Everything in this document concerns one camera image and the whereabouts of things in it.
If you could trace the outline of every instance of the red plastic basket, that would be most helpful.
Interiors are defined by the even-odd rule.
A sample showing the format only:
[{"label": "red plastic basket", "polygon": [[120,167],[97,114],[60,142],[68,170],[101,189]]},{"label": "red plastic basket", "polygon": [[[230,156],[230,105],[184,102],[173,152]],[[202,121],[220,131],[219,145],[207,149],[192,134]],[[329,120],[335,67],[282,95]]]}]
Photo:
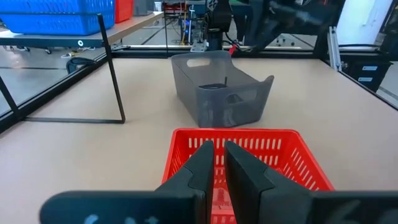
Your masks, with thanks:
[{"label": "red plastic basket", "polygon": [[126,21],[132,17],[133,0],[116,0],[115,23]]},{"label": "red plastic basket", "polygon": [[162,183],[173,176],[204,141],[215,145],[212,224],[235,224],[224,171],[224,142],[233,141],[273,169],[310,190],[333,190],[300,134],[279,129],[177,129]]}]

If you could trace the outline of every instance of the blue crate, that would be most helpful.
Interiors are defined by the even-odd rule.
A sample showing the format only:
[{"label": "blue crate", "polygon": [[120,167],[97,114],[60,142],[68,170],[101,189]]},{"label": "blue crate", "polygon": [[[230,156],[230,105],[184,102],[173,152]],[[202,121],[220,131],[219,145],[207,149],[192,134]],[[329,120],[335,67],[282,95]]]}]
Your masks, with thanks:
[{"label": "blue crate", "polygon": [[96,15],[19,15],[1,12],[101,13],[105,28],[114,25],[115,0],[0,0],[0,18],[14,33],[90,35],[100,31]]}]

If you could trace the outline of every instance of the white label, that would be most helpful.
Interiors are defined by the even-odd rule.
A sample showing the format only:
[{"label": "white label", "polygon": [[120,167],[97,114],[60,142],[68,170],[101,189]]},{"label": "white label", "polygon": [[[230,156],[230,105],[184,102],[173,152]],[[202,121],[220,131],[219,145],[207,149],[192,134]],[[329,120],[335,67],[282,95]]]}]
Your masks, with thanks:
[{"label": "white label", "polygon": [[377,66],[364,66],[362,68],[362,71],[376,71],[377,70]]},{"label": "white label", "polygon": [[358,79],[359,82],[371,82],[372,80],[372,77],[361,77]]}]

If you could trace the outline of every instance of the workbench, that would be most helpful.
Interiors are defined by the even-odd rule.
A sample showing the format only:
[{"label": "workbench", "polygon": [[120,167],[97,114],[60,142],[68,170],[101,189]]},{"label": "workbench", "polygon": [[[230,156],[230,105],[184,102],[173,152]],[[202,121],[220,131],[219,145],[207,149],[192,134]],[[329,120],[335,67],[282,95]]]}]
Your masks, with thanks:
[{"label": "workbench", "polygon": [[[153,12],[148,16],[137,16],[115,24],[106,31],[110,44],[161,19],[163,12]],[[78,35],[25,35],[15,34],[9,30],[0,32],[0,45],[18,45],[26,47],[104,47],[100,32],[87,36]]]},{"label": "workbench", "polygon": [[[171,136],[196,124],[177,98],[170,59],[114,59],[126,123],[20,122],[0,138],[0,217],[39,223],[66,190],[154,190]],[[320,60],[234,59],[258,80],[275,76],[262,119],[240,128],[297,130],[336,190],[398,186],[398,113]],[[108,65],[32,116],[119,116]]]}]

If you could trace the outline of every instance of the red bin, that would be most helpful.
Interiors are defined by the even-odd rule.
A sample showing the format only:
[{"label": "red bin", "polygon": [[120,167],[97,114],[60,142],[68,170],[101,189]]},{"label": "red bin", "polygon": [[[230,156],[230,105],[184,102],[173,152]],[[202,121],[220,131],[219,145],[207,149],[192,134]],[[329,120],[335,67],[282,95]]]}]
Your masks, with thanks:
[{"label": "red bin", "polygon": [[126,21],[132,17],[133,0],[116,0],[115,23]]},{"label": "red bin", "polygon": [[172,136],[162,183],[205,141],[213,141],[215,146],[212,224],[236,224],[224,171],[225,141],[239,144],[271,168],[310,190],[333,190],[300,134],[283,129],[177,129]]}]

